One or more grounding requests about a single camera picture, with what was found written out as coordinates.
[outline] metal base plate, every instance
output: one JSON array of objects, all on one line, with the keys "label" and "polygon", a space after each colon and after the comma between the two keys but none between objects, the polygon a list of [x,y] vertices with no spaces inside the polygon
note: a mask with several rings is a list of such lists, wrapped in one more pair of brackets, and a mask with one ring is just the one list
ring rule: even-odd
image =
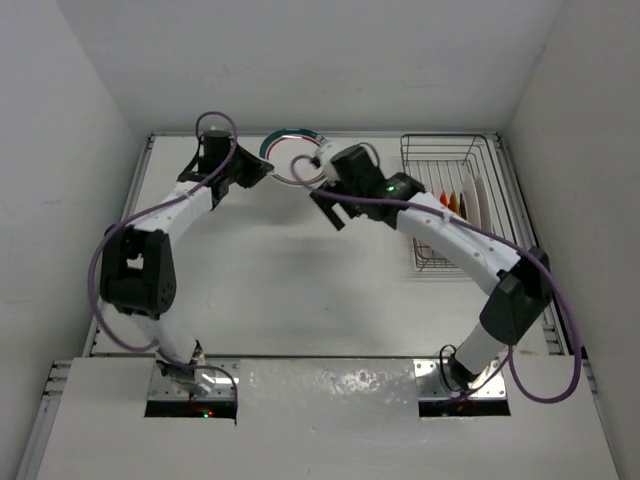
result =
[{"label": "metal base plate", "polygon": [[[452,393],[443,384],[440,375],[440,360],[438,357],[427,357],[413,360],[416,375],[416,385],[418,387],[418,398],[420,402],[442,401],[448,398],[455,398],[458,394]],[[487,377],[491,375],[499,362],[494,360],[489,367],[470,385],[472,389],[482,386]],[[502,372],[487,383],[482,390],[469,396],[468,401],[505,401],[507,393],[504,386]]]},{"label": "metal base plate", "polygon": [[[209,365],[225,369],[233,375],[236,384],[240,381],[240,359],[239,358],[223,358],[223,359],[207,359]],[[211,371],[208,372],[211,378],[215,380],[215,388],[206,397],[207,402],[233,402],[235,394],[231,389],[231,380],[221,373]],[[171,382],[169,377],[163,377],[160,369],[154,364],[151,382],[149,384],[149,402],[187,402],[189,400],[189,392],[181,390]]]}]

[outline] dish rack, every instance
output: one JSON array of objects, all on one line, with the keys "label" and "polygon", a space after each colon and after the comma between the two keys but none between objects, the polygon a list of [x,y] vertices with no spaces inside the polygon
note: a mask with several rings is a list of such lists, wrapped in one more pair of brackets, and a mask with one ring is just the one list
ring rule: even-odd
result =
[{"label": "dish rack", "polygon": [[[475,179],[479,162],[485,162],[481,137],[475,135],[408,134],[400,139],[402,169],[436,198],[444,190],[458,198],[468,171]],[[428,245],[411,238],[413,271],[417,275],[465,276],[466,274]]]}]

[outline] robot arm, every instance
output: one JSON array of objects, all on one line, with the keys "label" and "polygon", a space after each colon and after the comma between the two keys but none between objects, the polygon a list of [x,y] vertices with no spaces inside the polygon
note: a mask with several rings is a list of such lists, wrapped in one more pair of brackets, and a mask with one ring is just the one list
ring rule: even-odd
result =
[{"label": "robot arm", "polygon": [[[537,268],[512,248],[450,222],[458,217],[415,179],[404,173],[385,178],[361,145],[341,150],[333,143],[320,147],[312,163],[327,181],[311,198],[340,230],[335,204],[351,217],[366,214],[406,233],[451,260],[489,296],[480,321],[449,360],[448,374],[463,389],[475,380],[507,346],[515,345],[551,302],[551,289]],[[444,218],[418,208],[341,202],[322,191],[372,199],[404,200],[442,210]],[[548,267],[546,254],[530,250]]]},{"label": "robot arm", "polygon": [[273,170],[273,165],[238,145],[220,175],[191,193],[227,156],[231,136],[228,132],[207,132],[202,147],[202,156],[196,154],[163,203],[178,197],[185,200],[119,231],[104,249],[100,275],[101,297],[128,315],[150,342],[158,344],[161,354],[157,361],[163,371],[190,392],[202,387],[200,377],[206,375],[176,364],[203,363],[204,356],[172,308],[177,288],[172,250],[198,218],[216,208],[230,185],[251,188]]}]

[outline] white plate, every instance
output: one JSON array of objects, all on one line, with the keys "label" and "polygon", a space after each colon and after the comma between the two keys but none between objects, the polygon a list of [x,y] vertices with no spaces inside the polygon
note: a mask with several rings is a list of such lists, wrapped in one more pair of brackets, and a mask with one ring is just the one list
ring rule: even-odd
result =
[{"label": "white plate", "polygon": [[476,191],[476,184],[473,181],[473,177],[468,171],[464,174],[462,194],[464,195],[464,205],[467,210],[467,221],[471,225],[482,228],[478,192]]},{"label": "white plate", "polygon": [[491,200],[489,200],[489,192],[487,192],[487,185],[482,175],[476,178],[476,193],[478,194],[478,204],[480,206],[480,228],[485,232],[493,232]]}]

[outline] black joint housing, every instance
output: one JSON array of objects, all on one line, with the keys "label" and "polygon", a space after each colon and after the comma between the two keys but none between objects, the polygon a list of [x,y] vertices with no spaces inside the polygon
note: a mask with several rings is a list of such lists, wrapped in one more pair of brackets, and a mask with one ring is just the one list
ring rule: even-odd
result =
[{"label": "black joint housing", "polygon": [[[142,268],[128,260],[142,257]],[[117,232],[102,254],[100,296],[120,313],[157,319],[175,299],[176,275],[169,236],[157,230],[127,227]]]},{"label": "black joint housing", "polygon": [[[380,167],[374,165],[369,152],[361,145],[342,150],[331,159],[331,163],[340,181],[333,185],[324,182],[318,187],[320,191],[354,197],[403,201],[410,200],[417,193],[425,191],[420,182],[401,172],[385,178]],[[339,201],[317,192],[311,193],[310,196],[338,230],[344,227],[344,222],[333,210],[336,204],[339,204],[350,218],[365,214],[371,220],[385,222],[393,229],[396,228],[398,212],[406,209],[406,207],[391,205]]]},{"label": "black joint housing", "polygon": [[[202,155],[196,156],[187,168],[178,176],[179,182],[200,183],[212,174],[229,154],[233,139],[231,133],[223,130],[210,130],[202,135]],[[211,180],[213,206],[215,207],[228,191],[229,186],[237,183],[243,188],[251,188],[273,170],[273,165],[252,155],[240,145],[236,145],[233,157],[227,166]]]},{"label": "black joint housing", "polygon": [[[547,269],[549,257],[540,248],[529,250]],[[496,340],[516,345],[553,299],[551,286],[536,266],[521,258],[491,292],[480,323]]]}]

